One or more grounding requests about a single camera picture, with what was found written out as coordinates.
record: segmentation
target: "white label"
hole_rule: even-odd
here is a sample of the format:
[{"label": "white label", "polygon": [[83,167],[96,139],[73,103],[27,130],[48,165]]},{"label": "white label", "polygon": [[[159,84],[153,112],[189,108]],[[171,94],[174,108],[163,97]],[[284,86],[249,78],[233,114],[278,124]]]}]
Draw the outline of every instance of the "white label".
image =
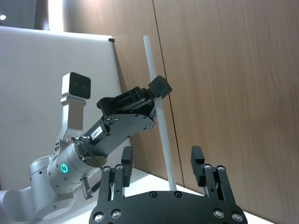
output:
[{"label": "white label", "polygon": [[95,131],[91,134],[92,140],[95,140],[103,132],[101,126],[99,126]]}]

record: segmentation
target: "wooden wall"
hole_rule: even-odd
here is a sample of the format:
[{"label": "wooden wall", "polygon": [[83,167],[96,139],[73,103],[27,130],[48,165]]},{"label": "wooden wall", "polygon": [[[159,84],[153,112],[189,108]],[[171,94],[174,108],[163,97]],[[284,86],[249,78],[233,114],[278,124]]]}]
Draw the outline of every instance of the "wooden wall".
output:
[{"label": "wooden wall", "polygon": [[[68,10],[72,31],[115,38],[125,90],[149,82],[150,35],[173,87],[164,106],[179,184],[181,161],[185,186],[198,190],[190,151],[200,145],[227,167],[244,210],[299,223],[297,0],[69,0]],[[136,167],[166,178],[157,127],[132,144]]]}]

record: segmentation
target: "ceiling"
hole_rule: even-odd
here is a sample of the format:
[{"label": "ceiling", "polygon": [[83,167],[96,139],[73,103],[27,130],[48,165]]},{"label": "ceiling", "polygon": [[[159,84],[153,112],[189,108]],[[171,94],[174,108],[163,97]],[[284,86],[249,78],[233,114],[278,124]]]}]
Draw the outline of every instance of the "ceiling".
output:
[{"label": "ceiling", "polygon": [[0,0],[0,14],[6,15],[0,26],[33,29],[36,0]]}]

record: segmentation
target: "white plastic tube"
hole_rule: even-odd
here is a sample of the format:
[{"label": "white plastic tube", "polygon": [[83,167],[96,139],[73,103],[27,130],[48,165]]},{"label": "white plastic tube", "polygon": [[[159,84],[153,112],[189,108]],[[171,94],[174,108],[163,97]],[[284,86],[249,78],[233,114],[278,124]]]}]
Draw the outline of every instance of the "white plastic tube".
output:
[{"label": "white plastic tube", "polygon": [[[143,36],[143,41],[144,41],[144,47],[145,47],[145,54],[146,54],[146,58],[148,61],[148,66],[149,66],[150,81],[153,81],[157,77],[157,73],[156,73],[156,69],[155,69],[153,54],[151,51],[150,37],[148,35]],[[154,102],[155,102],[155,107],[156,107],[157,120],[158,120],[158,124],[159,124],[159,132],[160,132],[162,149],[163,149],[163,154],[164,154],[164,159],[165,159],[169,188],[170,188],[170,190],[177,190],[176,180],[175,180],[174,170],[173,170],[173,164],[172,164],[172,158],[171,158],[168,133],[167,133],[167,127],[166,127],[166,120],[165,120],[163,104],[162,104],[162,98],[161,97],[155,98]]]}]

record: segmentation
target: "green status light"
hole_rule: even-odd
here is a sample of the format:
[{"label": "green status light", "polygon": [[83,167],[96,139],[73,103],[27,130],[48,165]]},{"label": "green status light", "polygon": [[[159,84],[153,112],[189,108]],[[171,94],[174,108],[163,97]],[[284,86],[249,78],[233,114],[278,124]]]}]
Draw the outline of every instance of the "green status light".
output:
[{"label": "green status light", "polygon": [[69,171],[69,168],[64,163],[61,164],[60,169],[61,169],[61,172],[63,172],[64,174],[66,174]]}]

